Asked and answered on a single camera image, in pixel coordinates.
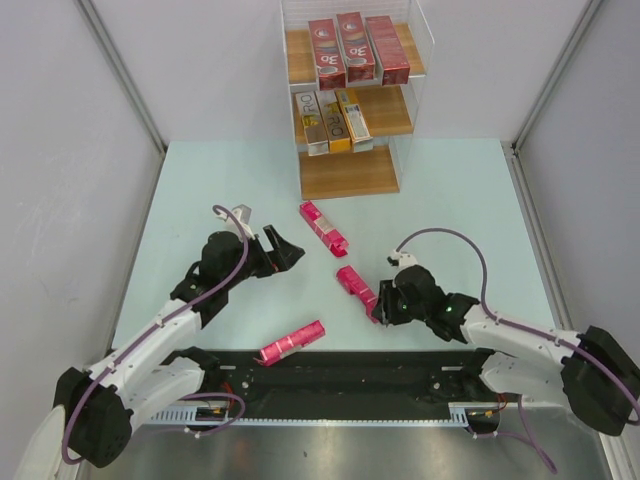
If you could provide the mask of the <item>pink toothpaste box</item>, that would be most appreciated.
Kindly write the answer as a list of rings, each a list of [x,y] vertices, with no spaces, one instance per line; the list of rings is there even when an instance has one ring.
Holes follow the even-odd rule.
[[[321,339],[325,334],[321,321],[313,321],[263,347],[259,351],[256,362],[261,366],[269,367]]]
[[[312,201],[302,203],[299,206],[299,213],[335,257],[341,258],[348,254],[349,243],[347,239]]]
[[[379,324],[379,320],[373,316],[378,297],[358,272],[352,266],[346,265],[337,270],[336,279],[349,295],[358,298],[369,320]]]

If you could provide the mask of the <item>orange toothpaste box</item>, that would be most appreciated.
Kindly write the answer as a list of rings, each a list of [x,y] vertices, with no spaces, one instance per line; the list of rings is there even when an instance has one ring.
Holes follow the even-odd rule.
[[[351,137],[352,151],[361,153],[372,150],[373,137],[355,90],[337,89],[335,94]]]
[[[313,91],[296,93],[295,100],[308,148],[308,155],[328,154],[328,137],[315,93]]]

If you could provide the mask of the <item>gold silver toothpaste box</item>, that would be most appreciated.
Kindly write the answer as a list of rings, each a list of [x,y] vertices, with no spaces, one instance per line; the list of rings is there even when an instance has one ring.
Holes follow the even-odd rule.
[[[351,136],[334,91],[316,91],[331,154],[351,150]]]

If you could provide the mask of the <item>red silver 3D toothpaste box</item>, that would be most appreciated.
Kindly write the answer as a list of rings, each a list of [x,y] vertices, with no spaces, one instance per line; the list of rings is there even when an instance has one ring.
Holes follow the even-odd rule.
[[[361,14],[340,13],[336,15],[336,20],[346,62],[347,82],[373,80],[376,63]]]

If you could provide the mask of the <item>dark red toothpaste box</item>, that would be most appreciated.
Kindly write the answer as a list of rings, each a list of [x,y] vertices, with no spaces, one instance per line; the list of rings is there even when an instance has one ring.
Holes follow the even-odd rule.
[[[364,19],[376,61],[375,76],[382,86],[404,85],[409,81],[410,63],[389,16]]]

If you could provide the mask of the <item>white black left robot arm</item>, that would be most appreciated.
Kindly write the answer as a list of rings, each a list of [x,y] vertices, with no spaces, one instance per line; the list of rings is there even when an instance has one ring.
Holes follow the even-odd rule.
[[[105,467],[158,411],[192,394],[207,400],[219,392],[221,376],[205,356],[179,357],[168,367],[162,363],[228,304],[234,287],[252,277],[286,272],[304,256],[303,248],[283,239],[273,226],[264,232],[270,250],[246,227],[211,234],[200,260],[136,338],[87,369],[71,367],[59,377],[54,404],[65,414],[64,463]]]

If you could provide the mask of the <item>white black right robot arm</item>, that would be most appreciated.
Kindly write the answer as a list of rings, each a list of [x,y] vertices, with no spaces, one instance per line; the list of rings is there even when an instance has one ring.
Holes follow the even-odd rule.
[[[602,328],[542,331],[494,319],[478,299],[444,292],[419,265],[381,282],[372,315],[385,326],[420,321],[444,341],[479,349],[484,362],[461,376],[473,401],[494,392],[519,394],[562,406],[609,436],[639,422],[639,368]]]

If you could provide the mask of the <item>clear acrylic wooden shelf unit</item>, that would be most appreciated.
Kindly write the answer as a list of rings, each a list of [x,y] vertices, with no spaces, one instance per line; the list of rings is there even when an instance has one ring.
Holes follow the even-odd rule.
[[[434,38],[416,1],[284,1],[303,200],[395,193]]]

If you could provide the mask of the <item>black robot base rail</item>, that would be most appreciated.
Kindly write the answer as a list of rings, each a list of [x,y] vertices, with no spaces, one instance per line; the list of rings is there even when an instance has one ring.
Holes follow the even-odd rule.
[[[173,405],[221,407],[238,418],[247,411],[267,415],[385,409],[398,414],[425,412],[438,404],[503,402],[500,418],[517,403],[516,394],[492,392],[481,384],[472,369],[484,357],[472,351],[304,351],[269,367],[259,365],[251,351],[215,355],[220,361],[220,397]]]

